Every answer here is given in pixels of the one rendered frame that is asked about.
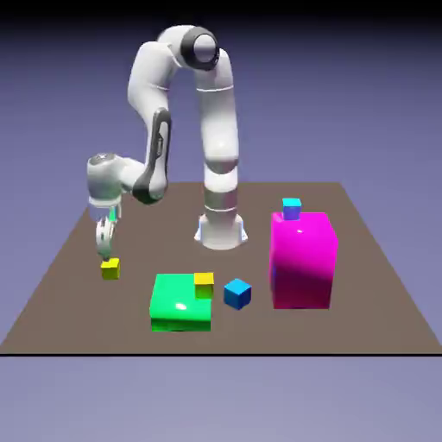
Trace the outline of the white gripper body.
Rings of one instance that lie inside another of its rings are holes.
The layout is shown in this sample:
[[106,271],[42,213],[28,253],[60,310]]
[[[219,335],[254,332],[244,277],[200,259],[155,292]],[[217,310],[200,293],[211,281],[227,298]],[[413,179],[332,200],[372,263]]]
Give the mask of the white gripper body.
[[111,258],[114,227],[115,223],[108,218],[101,218],[96,224],[97,252],[104,261],[108,261]]

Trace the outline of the small yellow cube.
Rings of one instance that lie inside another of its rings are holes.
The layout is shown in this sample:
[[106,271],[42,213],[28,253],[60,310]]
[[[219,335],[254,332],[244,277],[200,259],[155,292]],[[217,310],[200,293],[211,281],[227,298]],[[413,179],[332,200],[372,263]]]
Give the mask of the small yellow cube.
[[212,272],[194,273],[193,282],[197,299],[212,299],[214,293],[214,274]]
[[118,280],[120,277],[120,259],[111,257],[101,262],[101,275],[104,280]]

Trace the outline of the small blue cube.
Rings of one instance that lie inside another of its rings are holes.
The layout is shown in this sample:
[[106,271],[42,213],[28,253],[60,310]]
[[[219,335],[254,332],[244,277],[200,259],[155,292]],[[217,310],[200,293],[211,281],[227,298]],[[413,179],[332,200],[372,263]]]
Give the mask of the small blue cube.
[[224,303],[236,310],[241,310],[251,302],[251,285],[235,279],[224,286]]

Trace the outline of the small cyan cube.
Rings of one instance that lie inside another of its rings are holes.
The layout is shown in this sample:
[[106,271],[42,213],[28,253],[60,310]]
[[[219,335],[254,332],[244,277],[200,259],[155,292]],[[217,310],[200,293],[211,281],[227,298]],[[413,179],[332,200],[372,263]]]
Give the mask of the small cyan cube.
[[284,220],[292,221],[300,218],[302,210],[301,200],[298,198],[282,199],[282,216]]

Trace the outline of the large green box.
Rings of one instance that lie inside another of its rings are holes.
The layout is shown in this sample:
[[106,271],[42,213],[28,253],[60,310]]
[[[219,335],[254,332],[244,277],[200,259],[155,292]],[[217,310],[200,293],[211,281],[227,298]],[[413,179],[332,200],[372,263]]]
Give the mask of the large green box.
[[212,300],[196,297],[193,274],[158,274],[149,315],[153,332],[209,332]]

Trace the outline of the large magenta box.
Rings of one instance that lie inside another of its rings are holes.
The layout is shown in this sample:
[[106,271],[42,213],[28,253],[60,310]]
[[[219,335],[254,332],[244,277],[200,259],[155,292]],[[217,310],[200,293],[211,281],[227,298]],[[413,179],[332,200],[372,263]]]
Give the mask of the large magenta box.
[[275,309],[328,309],[338,237],[324,212],[271,214],[269,283]]

